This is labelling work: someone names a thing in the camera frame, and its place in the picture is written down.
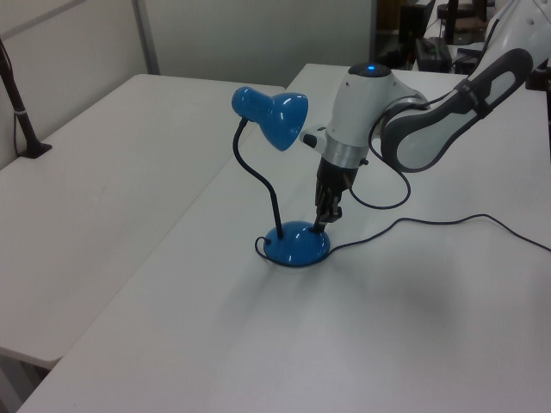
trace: black cable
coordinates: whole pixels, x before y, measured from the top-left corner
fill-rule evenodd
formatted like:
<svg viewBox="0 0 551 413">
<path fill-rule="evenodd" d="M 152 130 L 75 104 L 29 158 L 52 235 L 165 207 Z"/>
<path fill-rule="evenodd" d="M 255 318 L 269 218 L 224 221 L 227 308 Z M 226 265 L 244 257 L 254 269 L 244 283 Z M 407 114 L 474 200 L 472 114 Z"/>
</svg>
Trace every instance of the black cable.
<svg viewBox="0 0 551 413">
<path fill-rule="evenodd" d="M 392 230 L 397 224 L 399 224 L 400 222 L 413 222 L 413 223 L 417 223 L 417 224 L 425 224 L 425 225 L 438 225 L 438 226 L 449 226 L 449 225 L 458 225 L 458 224 L 461 224 L 463 222 L 466 222 L 466 221 L 469 221 L 470 219 L 476 219 L 476 218 L 488 218 L 490 219 L 491 221 L 495 222 L 496 224 L 500 225 L 502 228 L 504 228 L 505 230 L 507 230 L 510 234 L 514 235 L 515 237 L 517 238 L 520 238 L 522 239 L 523 241 L 527 242 L 527 243 L 531 243 L 533 245 L 535 245 L 536 247 L 539 247 L 541 248 L 542 250 L 546 250 L 547 252 L 551 252 L 551 248 L 545 246 L 545 245 L 542 245 L 540 243 L 537 243 L 536 241 L 533 241 L 529 238 L 526 238 L 526 237 L 523 237 L 522 235 L 518 234 L 517 232 L 514 232 L 511 228 L 509 228 L 507 225 L 505 225 L 504 223 L 502 223 L 501 221 L 499 221 L 498 219 L 495 219 L 492 215 L 488 215 L 487 213 L 477 213 L 475 215 L 471 215 L 469 217 L 466 217 L 466 218 L 463 218 L 463 219 L 457 219 L 455 221 L 427 221 L 427 220 L 424 220 L 424 219 L 415 219 L 415 218 L 407 218 L 407 217 L 404 217 L 404 218 L 399 218 L 399 219 L 396 219 L 394 222 L 392 222 L 392 224 L 390 224 L 390 226 L 388 226 L 386 229 L 384 229 L 383 231 L 381 232 L 378 232 L 376 233 L 375 235 L 371 236 L 371 237 L 368 237 L 368 238 L 365 238 L 365 239 L 362 239 L 360 241 L 355 241 L 353 243 L 343 243 L 341 245 L 338 245 L 337 247 L 334 247 L 332 248 L 326 256 L 324 256 L 322 259 L 320 259 L 318 262 L 315 262 L 315 263 L 319 263 L 319 262 L 322 262 L 324 261 L 325 259 L 327 259 L 331 254 L 339 251 L 339 250 L 342 250 L 344 248 L 349 248 L 349 247 L 353 247 L 353 246 L 356 246 L 356 245 L 361 245 L 361 244 L 364 244 L 364 243 L 369 243 L 373 240 L 375 240 L 376 238 L 378 237 L 381 237 L 383 235 L 385 235 L 387 232 L 389 232 L 390 230 Z M 285 267 L 291 267 L 289 265 L 286 265 L 285 263 L 281 263 L 281 262 L 277 262 L 277 261 L 274 261 L 272 260 L 271 258 L 267 257 L 265 254 L 262 254 L 260 252 L 260 250 L 258 249 L 258 241 L 261 240 L 261 239 L 264 239 L 266 240 L 265 237 L 259 237 L 257 238 L 257 240 L 255 241 L 255 250 L 257 252 L 257 254 L 259 254 L 262 258 L 264 258 L 265 260 L 267 261 L 270 261 L 270 262 L 273 262 L 273 263 L 276 263 L 276 264 L 279 264 L 279 265 L 282 265 L 282 266 L 285 266 Z"/>
<path fill-rule="evenodd" d="M 427 28 L 426 28 L 424 31 L 426 32 L 429 28 L 431 28 L 432 26 L 434 26 L 434 23 L 438 22 L 438 20 L 440 20 L 440 19 L 438 19 L 438 17 L 437 17 L 436 20 L 433 21 L 429 26 L 427 26 Z"/>
<path fill-rule="evenodd" d="M 493 32 L 495 31 L 496 27 L 498 26 L 498 23 L 499 23 L 499 19 L 496 19 L 496 21 L 492 24 L 492 28 L 490 29 L 490 33 L 488 34 L 488 37 L 486 38 L 486 41 L 484 42 L 484 46 L 482 47 L 482 52 L 480 53 L 479 62 L 482 60 L 482 58 L 486 54 L 486 50 L 488 50 L 488 45 L 490 45 L 490 40 L 493 37 Z"/>
<path fill-rule="evenodd" d="M 19 151 L 17 150 L 17 115 L 14 114 L 14 150 L 15 156 L 19 157 Z"/>
<path fill-rule="evenodd" d="M 454 63 L 451 64 L 451 66 L 454 67 L 456 64 L 464 62 L 466 60 L 470 60 L 470 59 L 476 59 L 476 57 L 475 56 L 461 56 L 460 58 L 456 59 L 454 61 Z"/>
<path fill-rule="evenodd" d="M 399 112 L 402 113 L 404 112 L 405 110 L 407 109 L 425 109 L 427 108 L 428 106 L 434 104 L 434 103 L 437 103 L 439 101 L 441 101 L 442 99 L 444 99 L 446 95 L 442 95 L 440 97 L 438 97 L 437 99 L 434 99 L 430 102 L 426 102 L 426 103 L 412 103 L 412 104 L 409 104 L 409 105 L 406 105 L 404 106 Z M 395 169 L 392 165 L 390 165 L 383 157 L 381 154 L 379 154 L 379 152 L 377 152 L 375 150 L 375 148 L 373 147 L 373 133 L 375 132 L 375 128 L 377 127 L 377 125 L 379 125 L 379 122 L 381 122 L 381 120 L 387 116 L 388 114 L 388 111 L 390 109 L 386 110 L 385 112 L 383 112 L 381 114 L 381 116 L 379 116 L 377 118 L 377 120 L 374 122 L 373 126 L 371 127 L 371 130 L 369 131 L 369 136 L 368 136 L 368 145 L 369 145 L 369 150 L 373 152 L 373 154 L 380 160 L 382 161 L 383 163 L 385 163 L 387 166 L 389 166 L 394 172 L 396 172 L 400 178 L 402 178 L 402 180 L 404 181 L 404 183 L 406 184 L 406 188 L 407 188 L 407 194 L 406 196 L 404 197 L 403 200 L 401 200 L 400 202 L 394 204 L 394 205 L 389 205 L 389 206 L 377 206 L 377 205 L 371 205 L 371 204 L 368 204 L 367 202 L 361 200 L 357 195 L 356 193 L 354 192 L 354 189 L 352 188 L 349 188 L 349 191 L 350 191 L 350 194 L 352 195 L 352 198 L 354 198 L 356 200 L 356 202 L 362 204 L 364 207 L 367 207 L 367 208 L 371 208 L 371 209 L 376 209 L 376 210 L 388 210 L 388 209 L 394 209 L 394 208 L 397 208 L 397 207 L 400 207 L 402 205 L 404 205 L 407 200 L 410 199 L 410 196 L 412 195 L 412 186 L 410 185 L 410 182 L 408 181 L 408 179 L 406 178 L 406 176 L 404 175 L 404 173 L 401 171 L 401 170 L 397 170 Z"/>
<path fill-rule="evenodd" d="M 241 121 L 239 122 L 238 130 L 235 132 L 235 136 L 233 137 L 233 155 L 235 155 L 235 158 L 238 160 L 239 164 L 243 167 L 244 170 L 246 170 L 255 178 L 257 178 L 268 189 L 269 197 L 272 201 L 272 209 L 274 210 L 274 221 L 275 221 L 275 229 L 277 230 L 277 237 L 281 239 L 283 238 L 282 219 L 279 214 L 279 206 L 277 205 L 277 195 L 274 190 L 274 187 L 271 186 L 271 184 L 268 182 L 266 178 L 264 178 L 262 175 L 256 172 L 253 168 L 251 168 L 243 160 L 243 158 L 241 157 L 241 154 L 239 153 L 239 146 L 238 146 L 239 138 L 241 137 L 241 133 L 243 132 L 243 129 L 245 129 L 247 122 L 248 120 L 246 118 L 241 118 Z"/>
<path fill-rule="evenodd" d="M 4 57 L 6 58 L 6 60 L 8 61 L 8 66 L 9 66 L 9 71 L 11 72 L 12 76 L 14 74 L 14 68 L 13 66 L 11 65 L 11 60 L 9 59 L 9 55 L 8 55 L 8 51 L 6 50 L 6 47 L 3 45 L 2 43 L 2 39 L 0 39 L 0 50 L 2 50 L 2 54 L 4 55 Z"/>
</svg>

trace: lamp shade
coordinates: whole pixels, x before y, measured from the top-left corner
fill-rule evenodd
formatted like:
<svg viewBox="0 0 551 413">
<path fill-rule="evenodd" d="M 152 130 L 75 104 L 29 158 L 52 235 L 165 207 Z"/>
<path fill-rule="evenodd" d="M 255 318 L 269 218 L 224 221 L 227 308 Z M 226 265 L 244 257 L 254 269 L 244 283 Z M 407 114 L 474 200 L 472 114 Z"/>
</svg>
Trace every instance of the lamp shade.
<svg viewBox="0 0 551 413">
<path fill-rule="evenodd" d="M 257 123 L 276 149 L 285 151 L 304 126 L 308 99 L 300 93 L 270 97 L 245 86 L 233 94 L 232 107 L 239 116 Z"/>
</svg>

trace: equipment in background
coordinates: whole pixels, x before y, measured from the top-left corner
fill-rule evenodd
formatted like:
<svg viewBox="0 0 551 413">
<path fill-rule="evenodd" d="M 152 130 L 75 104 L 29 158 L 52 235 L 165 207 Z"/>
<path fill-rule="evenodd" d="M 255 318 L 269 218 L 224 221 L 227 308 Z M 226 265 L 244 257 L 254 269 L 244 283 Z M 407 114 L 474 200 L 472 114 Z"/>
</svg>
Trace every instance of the equipment in background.
<svg viewBox="0 0 551 413">
<path fill-rule="evenodd" d="M 454 73 L 456 75 L 470 75 L 476 69 L 481 57 L 482 50 L 459 47 L 457 49 L 457 59 L 452 64 Z"/>
<path fill-rule="evenodd" d="M 415 59 L 420 71 L 449 73 L 451 56 L 448 45 L 439 37 L 415 40 Z"/>
<path fill-rule="evenodd" d="M 473 0 L 472 7 L 449 0 L 444 39 L 449 45 L 470 45 L 485 40 L 488 0 Z"/>
<path fill-rule="evenodd" d="M 435 0 L 427 4 L 413 2 L 402 6 L 399 10 L 398 41 L 403 44 L 413 45 L 415 39 L 423 37 L 429 24 L 430 14 L 434 8 Z"/>
</svg>

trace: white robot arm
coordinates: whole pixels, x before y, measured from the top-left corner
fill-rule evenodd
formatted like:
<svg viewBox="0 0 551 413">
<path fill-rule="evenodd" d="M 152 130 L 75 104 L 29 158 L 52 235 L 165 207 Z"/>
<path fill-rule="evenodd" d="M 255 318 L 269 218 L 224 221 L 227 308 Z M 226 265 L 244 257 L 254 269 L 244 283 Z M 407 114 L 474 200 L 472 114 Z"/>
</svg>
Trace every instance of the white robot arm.
<svg viewBox="0 0 551 413">
<path fill-rule="evenodd" d="M 426 99 L 381 65 L 352 66 L 344 77 L 327 127 L 300 140 L 322 158 L 316 188 L 315 228 L 342 215 L 338 202 L 368 153 L 369 131 L 380 123 L 381 155 L 396 170 L 419 172 L 518 89 L 551 55 L 551 0 L 511 0 L 496 16 L 491 41 L 475 72 L 428 108 Z"/>
</svg>

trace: desk lamp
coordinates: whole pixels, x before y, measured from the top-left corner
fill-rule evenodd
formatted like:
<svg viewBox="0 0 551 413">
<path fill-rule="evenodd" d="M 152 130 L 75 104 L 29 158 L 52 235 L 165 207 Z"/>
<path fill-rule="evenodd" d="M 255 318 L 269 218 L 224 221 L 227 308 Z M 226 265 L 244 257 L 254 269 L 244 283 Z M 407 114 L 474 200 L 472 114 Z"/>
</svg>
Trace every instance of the desk lamp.
<svg viewBox="0 0 551 413">
<path fill-rule="evenodd" d="M 275 228 L 264 238 L 264 253 L 272 261 L 287 267 L 304 267 L 323 260 L 329 252 L 329 238 L 314 231 L 313 224 L 291 221 L 282 224 L 276 192 L 265 178 L 245 163 L 238 152 L 238 137 L 248 120 L 257 123 L 264 137 L 278 150 L 287 150 L 299 136 L 308 112 L 308 100 L 299 93 L 267 96 L 249 87 L 233 95 L 233 110 L 241 116 L 233 152 L 239 164 L 268 188 L 274 210 Z"/>
</svg>

